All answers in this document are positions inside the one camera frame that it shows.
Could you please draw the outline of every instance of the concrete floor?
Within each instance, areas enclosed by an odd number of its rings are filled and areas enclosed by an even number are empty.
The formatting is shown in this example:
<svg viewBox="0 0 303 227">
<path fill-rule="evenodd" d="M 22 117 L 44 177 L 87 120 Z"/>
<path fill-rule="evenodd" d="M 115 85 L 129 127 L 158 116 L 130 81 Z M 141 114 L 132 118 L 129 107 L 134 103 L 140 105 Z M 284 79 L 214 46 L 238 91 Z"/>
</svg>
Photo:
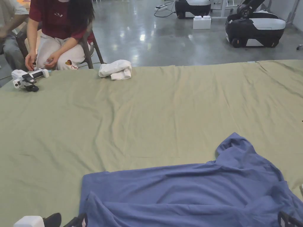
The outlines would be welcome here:
<svg viewBox="0 0 303 227">
<path fill-rule="evenodd" d="M 155 6 L 163 3 L 163 0 L 95 2 L 94 33 L 104 61 L 126 59 L 133 66 L 167 66 L 303 59 L 303 50 L 296 51 L 297 45 L 303 43 L 303 35 L 293 26 L 286 28 L 276 48 L 235 49 L 225 38 L 225 20 L 213 20 L 210 30 L 193 30 L 192 19 L 179 20 L 176 14 L 155 17 Z M 165 16 L 169 11 L 157 14 Z M 94 54 L 93 62 L 98 61 Z M 9 75 L 10 68 L 3 56 L 0 65 L 0 78 Z"/>
</svg>

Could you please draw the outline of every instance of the white pants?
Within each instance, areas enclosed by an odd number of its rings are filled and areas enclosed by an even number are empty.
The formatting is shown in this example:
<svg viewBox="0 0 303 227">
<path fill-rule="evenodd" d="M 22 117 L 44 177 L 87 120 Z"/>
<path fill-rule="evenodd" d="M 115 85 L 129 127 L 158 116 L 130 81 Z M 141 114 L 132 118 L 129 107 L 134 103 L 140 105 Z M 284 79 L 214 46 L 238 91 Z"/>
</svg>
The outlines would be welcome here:
<svg viewBox="0 0 303 227">
<path fill-rule="evenodd" d="M 46 60 L 55 51 L 59 50 L 61 46 L 67 41 L 67 39 L 52 38 L 45 34 L 41 35 L 41 41 L 38 48 L 37 56 L 37 68 L 42 68 L 45 65 Z M 78 69 L 78 65 L 85 59 L 83 48 L 80 44 L 77 44 L 72 49 L 63 53 L 56 66 L 56 70 Z"/>
</svg>

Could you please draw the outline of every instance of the white foam block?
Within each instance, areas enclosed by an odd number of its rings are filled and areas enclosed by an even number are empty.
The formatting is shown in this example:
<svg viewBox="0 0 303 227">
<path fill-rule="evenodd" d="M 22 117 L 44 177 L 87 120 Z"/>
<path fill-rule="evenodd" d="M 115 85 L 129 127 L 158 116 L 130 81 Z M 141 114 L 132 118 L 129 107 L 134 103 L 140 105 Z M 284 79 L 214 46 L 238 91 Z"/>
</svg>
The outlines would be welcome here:
<svg viewBox="0 0 303 227">
<path fill-rule="evenodd" d="M 44 222 L 40 216 L 24 216 L 14 224 L 14 227 L 44 227 Z"/>
<path fill-rule="evenodd" d="M 193 29 L 210 29 L 211 17 L 210 16 L 195 16 Z"/>
</svg>

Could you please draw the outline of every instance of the white towel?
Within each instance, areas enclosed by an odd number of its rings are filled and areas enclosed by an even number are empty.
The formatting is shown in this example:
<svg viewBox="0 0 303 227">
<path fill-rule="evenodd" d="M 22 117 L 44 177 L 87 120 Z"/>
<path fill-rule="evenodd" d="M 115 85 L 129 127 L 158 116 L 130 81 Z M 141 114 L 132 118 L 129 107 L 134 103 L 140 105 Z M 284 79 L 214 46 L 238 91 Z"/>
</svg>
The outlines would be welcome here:
<svg viewBox="0 0 303 227">
<path fill-rule="evenodd" d="M 113 81 L 130 79 L 132 77 L 132 64 L 126 60 L 118 60 L 111 64 L 102 64 L 99 69 L 99 76 L 111 76 Z"/>
</svg>

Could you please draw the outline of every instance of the cable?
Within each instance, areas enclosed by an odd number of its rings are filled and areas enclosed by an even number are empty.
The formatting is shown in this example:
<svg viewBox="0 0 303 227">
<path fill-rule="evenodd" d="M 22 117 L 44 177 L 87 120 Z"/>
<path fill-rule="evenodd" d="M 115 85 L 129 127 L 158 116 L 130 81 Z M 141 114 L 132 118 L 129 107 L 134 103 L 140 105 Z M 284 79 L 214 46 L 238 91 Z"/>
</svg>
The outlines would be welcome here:
<svg viewBox="0 0 303 227">
<path fill-rule="evenodd" d="M 93 63 L 93 65 L 94 64 L 101 64 L 101 62 L 95 62 L 95 63 Z M 80 67 L 78 67 L 78 68 L 82 68 L 82 67 L 85 67 L 85 66 L 88 66 L 88 65 L 83 65 L 83 66 L 80 66 Z"/>
<path fill-rule="evenodd" d="M 176 12 L 173 12 L 173 11 L 172 11 L 172 9 L 173 9 L 173 7 L 174 7 L 174 5 L 175 5 L 176 1 L 174 1 L 174 0 L 164 0 L 164 1 L 170 1 L 170 2 L 174 2 L 174 3 L 173 3 L 173 5 L 172 5 L 171 10 L 169 10 L 169 9 L 166 9 L 166 10 L 168 10 L 168 11 L 170 11 L 170 12 L 171 12 L 171 13 L 170 13 L 170 15 L 172 15 L 172 14 L 176 13 Z M 158 10 L 159 10 L 159 9 L 157 9 L 157 11 L 154 13 L 154 16 L 155 16 L 155 17 L 161 17 L 161 18 L 164 18 L 164 17 L 169 17 L 169 16 L 170 16 L 170 15 L 167 15 L 167 16 L 157 16 L 157 15 L 156 15 L 156 13 L 158 12 Z"/>
</svg>

